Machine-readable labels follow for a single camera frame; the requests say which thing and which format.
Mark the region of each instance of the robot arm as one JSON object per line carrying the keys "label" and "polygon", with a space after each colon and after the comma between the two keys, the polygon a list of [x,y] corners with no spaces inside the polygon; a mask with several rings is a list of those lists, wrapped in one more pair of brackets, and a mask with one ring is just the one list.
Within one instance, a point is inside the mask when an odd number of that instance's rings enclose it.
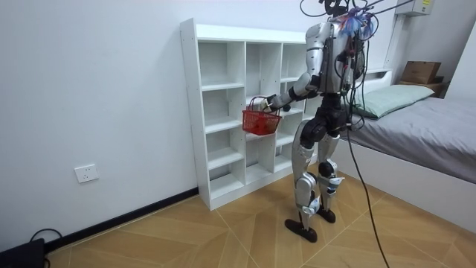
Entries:
{"label": "robot arm", "polygon": [[311,27],[306,32],[306,65],[303,73],[292,88],[280,95],[272,95],[262,102],[262,108],[267,112],[279,110],[293,101],[301,101],[318,96],[321,86],[321,72],[326,41],[333,36],[334,24],[325,22]]}

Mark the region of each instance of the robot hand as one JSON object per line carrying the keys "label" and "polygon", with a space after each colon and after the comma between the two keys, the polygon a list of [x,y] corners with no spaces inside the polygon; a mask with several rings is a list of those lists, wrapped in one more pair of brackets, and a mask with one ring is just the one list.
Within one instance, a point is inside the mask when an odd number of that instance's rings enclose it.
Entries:
{"label": "robot hand", "polygon": [[281,107],[274,105],[273,100],[276,99],[276,97],[276,94],[274,94],[264,98],[260,104],[261,110],[264,112],[275,112],[279,109],[283,109],[284,112],[289,112],[289,110],[291,109],[291,106],[289,104],[285,104]]}

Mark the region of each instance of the black baseboard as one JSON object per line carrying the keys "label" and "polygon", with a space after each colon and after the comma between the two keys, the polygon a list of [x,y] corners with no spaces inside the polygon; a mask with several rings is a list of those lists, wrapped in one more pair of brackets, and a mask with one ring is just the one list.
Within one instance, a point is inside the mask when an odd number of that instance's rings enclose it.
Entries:
{"label": "black baseboard", "polygon": [[62,246],[67,246],[71,243],[77,242],[84,238],[90,237],[92,235],[98,234],[100,232],[104,232],[107,229],[114,228],[121,224],[127,223],[131,220],[137,219],[139,217],[145,216],[149,213],[157,211],[159,209],[165,208],[169,205],[173,205],[177,202],[185,200],[189,197],[193,197],[199,194],[199,189],[194,188],[188,191],[185,191],[180,194],[176,194],[173,197],[166,198],[162,201],[155,202],[150,205],[146,205],[143,208],[136,209],[124,215],[115,217],[111,220],[107,220],[105,222],[96,224],[94,226],[88,227],[86,229],[80,230],[78,232],[74,232],[72,234],[65,235],[64,237],[58,238],[56,240],[52,240],[45,244],[45,253],[48,254],[56,249],[59,249]]}

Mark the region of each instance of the red plastic basket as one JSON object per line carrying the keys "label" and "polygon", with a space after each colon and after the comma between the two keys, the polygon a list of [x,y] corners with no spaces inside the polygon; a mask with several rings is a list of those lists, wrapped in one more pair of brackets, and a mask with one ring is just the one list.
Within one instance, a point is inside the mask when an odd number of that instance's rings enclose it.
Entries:
{"label": "red plastic basket", "polygon": [[280,123],[281,117],[278,112],[269,113],[260,110],[253,110],[254,97],[246,110],[243,111],[243,130],[255,135],[268,135],[276,132],[277,125]]}

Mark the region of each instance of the electrical outlet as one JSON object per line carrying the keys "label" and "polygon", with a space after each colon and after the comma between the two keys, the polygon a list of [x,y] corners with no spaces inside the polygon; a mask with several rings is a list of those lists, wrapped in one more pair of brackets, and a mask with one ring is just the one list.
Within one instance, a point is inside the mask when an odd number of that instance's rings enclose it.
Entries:
{"label": "electrical outlet", "polygon": [[77,181],[88,182],[93,179],[99,179],[99,175],[97,175],[96,165],[89,165],[85,167],[76,167],[74,169],[76,173]]}

